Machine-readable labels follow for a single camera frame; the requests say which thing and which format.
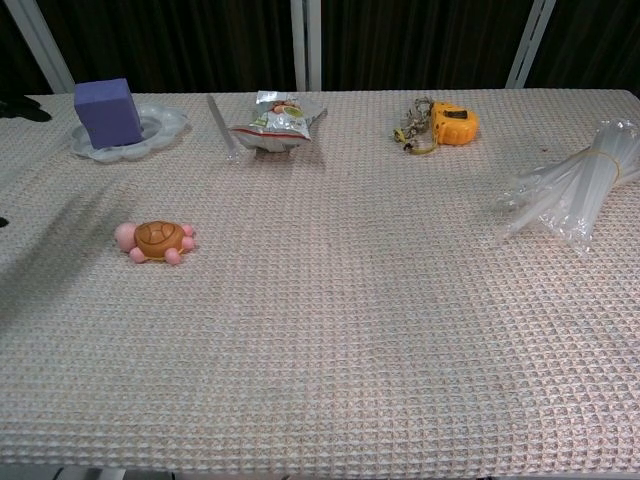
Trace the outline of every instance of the waffle-textured tablecloth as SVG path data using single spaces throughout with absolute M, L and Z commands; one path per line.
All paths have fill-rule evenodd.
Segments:
M 640 121 L 622 91 L 427 92 L 473 143 L 411 156 L 425 92 L 309 93 L 289 156 L 226 160 L 203 94 L 136 95 L 190 129 L 137 162 L 75 157 L 71 95 L 0 119 L 0 462 L 331 477 L 640 471 L 640 184 L 582 260 L 496 241 L 509 178 Z M 216 94 L 230 124 L 255 93 Z M 191 223 L 171 267 L 120 222 Z

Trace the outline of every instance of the clear plastic plate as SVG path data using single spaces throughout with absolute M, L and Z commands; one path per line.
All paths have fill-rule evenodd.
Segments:
M 142 126 L 143 140 L 131 145 L 109 148 L 93 148 L 89 133 L 84 125 L 75 127 L 71 132 L 71 151 L 81 157 L 97 162 L 111 163 L 120 159 L 136 160 L 151 150 L 159 150 L 171 144 L 188 123 L 187 114 L 172 107 L 156 104 L 136 105 Z

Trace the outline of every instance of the pink turtle leg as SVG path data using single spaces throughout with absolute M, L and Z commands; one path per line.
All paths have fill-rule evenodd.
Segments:
M 146 260 L 144 253 L 142 253 L 142 250 L 138 247 L 132 248 L 129 251 L 129 258 L 136 263 L 143 263 Z
M 181 225 L 181 226 L 182 226 L 182 229 L 184 230 L 184 234 L 187 237 L 193 237 L 194 231 L 193 231 L 193 227 L 191 225 L 184 224 L 184 225 Z
M 196 247 L 196 241 L 192 237 L 182 237 L 182 249 L 190 252 Z
M 178 250 L 176 250 L 175 248 L 168 248 L 167 251 L 164 252 L 164 259 L 169 265 L 177 265 L 182 260 L 180 254 L 178 253 Z

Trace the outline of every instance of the purple sponge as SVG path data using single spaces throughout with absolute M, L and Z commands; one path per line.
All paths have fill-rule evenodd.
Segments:
M 125 78 L 78 83 L 73 104 L 93 148 L 142 141 L 140 117 Z

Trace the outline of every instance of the black curtain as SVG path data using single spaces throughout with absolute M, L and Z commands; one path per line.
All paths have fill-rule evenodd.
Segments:
M 640 96 L 640 1 L 557 1 L 526 86 Z
M 324 90 L 503 88 L 532 0 L 323 0 Z
M 0 93 L 36 95 L 51 93 L 27 42 L 4 2 L 0 2 Z
M 295 90 L 289 0 L 38 0 L 76 82 Z

